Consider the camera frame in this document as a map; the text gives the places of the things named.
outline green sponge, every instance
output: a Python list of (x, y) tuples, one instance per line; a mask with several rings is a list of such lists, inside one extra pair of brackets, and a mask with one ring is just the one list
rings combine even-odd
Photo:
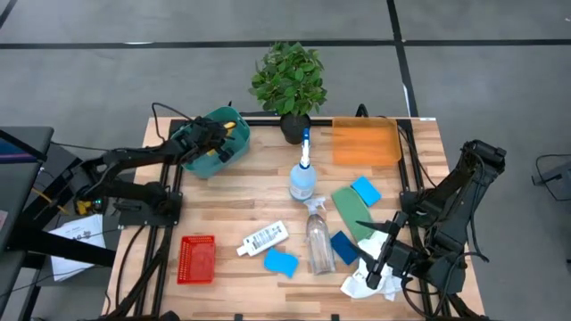
[(356, 242), (369, 238), (373, 234), (373, 230), (364, 227), (357, 221), (372, 222), (367, 205), (360, 198), (359, 194), (350, 187), (343, 187), (335, 191), (331, 197), (339, 211), (339, 215), (343, 218), (345, 225), (349, 227), (349, 231), (353, 235)]

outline white towel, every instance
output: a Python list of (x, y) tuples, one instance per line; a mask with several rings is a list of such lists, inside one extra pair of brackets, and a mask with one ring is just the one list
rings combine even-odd
[[(368, 239), (361, 240), (359, 247), (370, 254), (373, 258), (378, 258), (381, 253), (381, 248), (385, 242), (387, 233), (375, 231)], [(401, 291), (401, 279), (393, 276), (393, 268), (388, 267), (386, 264), (381, 271), (381, 282), (378, 284), (376, 290), (367, 287), (367, 264), (364, 259), (359, 259), (359, 268), (352, 276), (349, 276), (343, 282), (341, 291), (353, 299), (367, 298), (375, 293), (381, 293), (385, 299), (394, 301), (396, 293)]]

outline black plant pot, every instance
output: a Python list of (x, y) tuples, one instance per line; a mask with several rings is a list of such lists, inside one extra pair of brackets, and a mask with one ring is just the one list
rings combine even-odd
[(279, 119), (279, 127), (289, 144), (300, 144), (303, 141), (303, 130), (310, 126), (310, 116), (307, 114), (295, 116), (287, 113)]

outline sponge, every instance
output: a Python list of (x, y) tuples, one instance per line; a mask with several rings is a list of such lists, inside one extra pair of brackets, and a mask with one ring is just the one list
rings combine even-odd
[(381, 193), (368, 181), (366, 177), (359, 177), (351, 187), (359, 193), (359, 196), (367, 206), (371, 207), (373, 204), (381, 199)]
[(272, 272), (283, 273), (287, 277), (292, 278), (297, 269), (299, 260), (287, 253), (282, 253), (274, 248), (268, 250), (266, 259), (264, 259), (264, 267)]
[(353, 235), (355, 242), (366, 239), (375, 232), (365, 227), (357, 221), (372, 222), (367, 205), (360, 198), (359, 194), (349, 186), (342, 187), (331, 194), (331, 198), (337, 207), (337, 211), (345, 225), (349, 228), (349, 232)]
[(343, 231), (337, 232), (337, 234), (331, 238), (333, 250), (335, 250), (346, 265), (350, 265), (357, 259), (357, 252), (349, 245), (350, 242)]

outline concrete floor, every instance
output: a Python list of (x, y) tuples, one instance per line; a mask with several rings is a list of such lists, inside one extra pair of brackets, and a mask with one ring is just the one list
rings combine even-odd
[[(0, 0), (0, 8), (6, 3)], [(396, 6), (408, 40), (571, 38), (567, 0), (397, 0)], [(386, 3), (374, 0), (18, 0), (0, 29), (0, 43), (392, 36)], [(393, 47), (319, 50), (329, 90), (322, 114), (350, 115), (359, 103), (371, 114), (408, 114)], [(246, 89), (253, 60), (264, 51), (2, 50), (0, 123), (53, 126), (54, 140), (64, 143), (138, 146), (154, 101), (194, 115), (229, 100), (240, 111), (257, 111)], [(407, 47), (406, 54), (419, 115), (438, 118), (449, 164), (474, 138), (508, 151), (506, 172), (476, 214), (478, 241), (491, 259), (475, 260), (487, 315), (568, 319), (571, 208), (532, 186), (530, 176), (538, 155), (571, 152), (571, 46)], [(28, 277), (22, 271), (17, 286)], [(79, 286), (71, 279), (43, 289), (34, 315), (96, 317), (106, 283)], [(13, 295), (2, 320), (15, 319), (21, 294)]]

